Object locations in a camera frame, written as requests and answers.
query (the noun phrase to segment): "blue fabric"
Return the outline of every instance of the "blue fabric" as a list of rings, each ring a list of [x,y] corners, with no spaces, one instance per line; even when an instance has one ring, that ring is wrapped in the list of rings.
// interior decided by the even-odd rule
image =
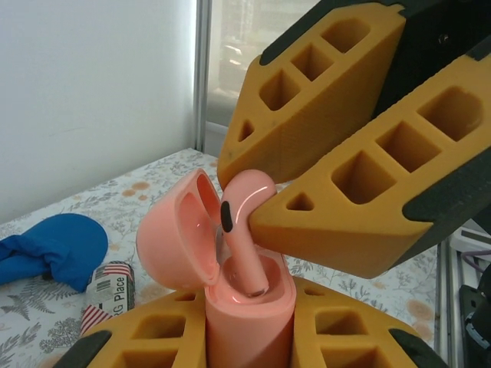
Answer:
[[[0,284],[50,274],[84,292],[107,253],[107,234],[87,216],[64,213],[0,241]]]

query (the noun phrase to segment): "patterned table surface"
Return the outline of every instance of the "patterned table surface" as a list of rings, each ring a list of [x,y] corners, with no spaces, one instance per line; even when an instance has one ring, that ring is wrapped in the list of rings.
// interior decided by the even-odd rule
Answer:
[[[177,180],[197,167],[205,169],[219,190],[216,158],[185,149],[0,225],[0,238],[22,233],[58,213],[88,215],[101,223],[108,234],[110,244],[105,261],[130,262],[135,271],[137,304],[147,303],[170,290],[156,284],[140,265],[135,252],[138,225]],[[295,258],[288,258],[288,265],[295,275],[362,300],[406,322],[433,346],[436,247],[374,280],[356,278]],[[53,366],[79,337],[84,305],[83,294],[41,278],[0,285],[0,367]]]

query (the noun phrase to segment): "leaf pattern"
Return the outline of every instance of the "leaf pattern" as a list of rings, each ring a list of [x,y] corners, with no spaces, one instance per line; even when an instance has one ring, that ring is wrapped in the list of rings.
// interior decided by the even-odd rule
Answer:
[[[138,259],[135,248],[138,225],[151,206],[184,175],[198,167],[206,171],[221,195],[216,178],[216,158],[185,149],[0,225],[0,237],[22,233],[54,214],[87,215],[102,224],[113,245],[104,261],[130,263],[135,272],[137,293],[140,293],[155,281],[143,270]],[[287,185],[277,185],[278,191]],[[133,194],[124,196],[125,191]],[[295,276],[363,301],[425,333],[434,331],[429,317],[433,316],[431,311],[434,311],[436,297],[436,248],[374,280],[356,278],[293,257],[285,259]],[[0,368],[38,366],[40,361],[63,353],[79,336],[84,304],[83,294],[40,277],[0,285]],[[428,344],[432,345],[431,333],[427,336]]]

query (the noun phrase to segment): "pink earbud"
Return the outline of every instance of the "pink earbud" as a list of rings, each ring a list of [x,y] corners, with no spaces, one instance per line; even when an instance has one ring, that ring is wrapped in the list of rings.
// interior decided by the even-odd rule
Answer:
[[[220,215],[224,239],[234,259],[244,292],[259,296],[269,289],[268,278],[249,232],[249,216],[276,194],[273,180],[258,170],[234,177],[223,191]]]

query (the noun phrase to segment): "white wall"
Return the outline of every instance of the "white wall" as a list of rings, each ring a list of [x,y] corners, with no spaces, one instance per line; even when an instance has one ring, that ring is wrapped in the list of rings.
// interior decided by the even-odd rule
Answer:
[[[0,223],[191,146],[196,1],[0,0]]]

